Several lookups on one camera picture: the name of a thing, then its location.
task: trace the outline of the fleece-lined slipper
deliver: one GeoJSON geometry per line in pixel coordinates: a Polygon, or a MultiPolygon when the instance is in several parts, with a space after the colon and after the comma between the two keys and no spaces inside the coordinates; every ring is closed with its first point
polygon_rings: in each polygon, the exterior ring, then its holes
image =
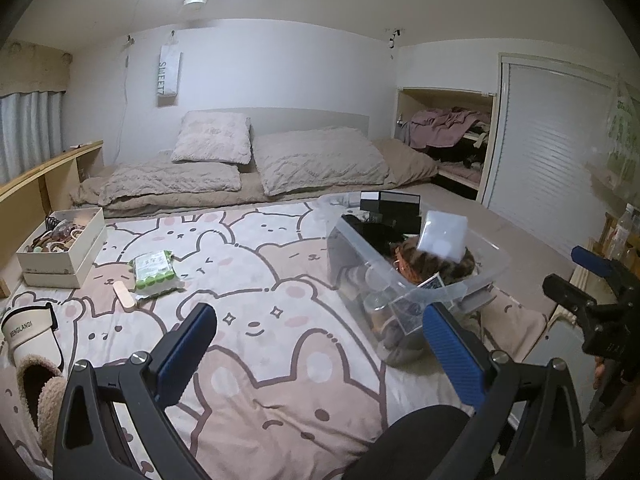
{"type": "Polygon", "coordinates": [[[46,306],[22,306],[4,314],[2,334],[9,345],[16,368],[30,354],[40,355],[62,370],[65,362],[60,346],[53,335],[58,328],[58,320],[51,303],[46,306]]]}
{"type": "Polygon", "coordinates": [[[38,436],[40,447],[49,457],[47,453],[53,453],[56,441],[66,379],[54,363],[34,354],[20,361],[16,373],[20,402],[24,412],[29,414],[27,425],[38,436]]]}

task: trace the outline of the open cabinet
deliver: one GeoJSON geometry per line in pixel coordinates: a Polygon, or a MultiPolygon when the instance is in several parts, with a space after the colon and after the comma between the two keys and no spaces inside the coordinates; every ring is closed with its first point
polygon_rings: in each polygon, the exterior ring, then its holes
{"type": "Polygon", "coordinates": [[[432,156],[438,164],[438,175],[433,183],[465,198],[482,202],[491,166],[497,119],[494,95],[463,90],[434,88],[398,89],[396,109],[396,138],[408,135],[408,122],[418,112],[429,109],[472,110],[488,117],[488,126],[473,127],[447,148],[420,147],[420,151],[432,156]]]}

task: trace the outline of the green and white package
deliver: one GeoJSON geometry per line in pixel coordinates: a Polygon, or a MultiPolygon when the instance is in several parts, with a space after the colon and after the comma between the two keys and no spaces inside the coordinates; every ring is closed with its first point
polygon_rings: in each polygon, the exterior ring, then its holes
{"type": "Polygon", "coordinates": [[[130,261],[136,277],[134,298],[137,301],[162,296],[184,287],[172,264],[171,251],[140,254],[130,261]]]}

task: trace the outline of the white sliding door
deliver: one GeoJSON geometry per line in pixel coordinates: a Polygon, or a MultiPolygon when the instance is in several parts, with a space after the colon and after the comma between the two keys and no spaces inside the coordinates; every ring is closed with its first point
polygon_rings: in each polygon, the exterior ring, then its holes
{"type": "Polygon", "coordinates": [[[483,203],[561,254],[598,238],[609,210],[584,167],[604,137],[611,81],[552,61],[503,58],[483,203]]]}

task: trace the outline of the white cardboard box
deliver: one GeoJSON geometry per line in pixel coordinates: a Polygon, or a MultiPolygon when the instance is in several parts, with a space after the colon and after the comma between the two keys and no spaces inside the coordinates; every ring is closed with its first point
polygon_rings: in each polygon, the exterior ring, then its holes
{"type": "Polygon", "coordinates": [[[91,266],[100,254],[102,246],[107,241],[107,228],[104,227],[102,232],[94,240],[94,244],[84,257],[84,260],[75,274],[30,274],[23,273],[24,281],[31,286],[49,286],[53,288],[80,288],[89,275],[91,266]]]}
{"type": "Polygon", "coordinates": [[[66,253],[28,253],[27,247],[33,239],[47,230],[44,222],[40,224],[16,253],[23,273],[77,274],[95,239],[105,227],[104,214],[100,207],[56,211],[54,216],[58,220],[71,220],[84,225],[84,231],[66,253]]]}

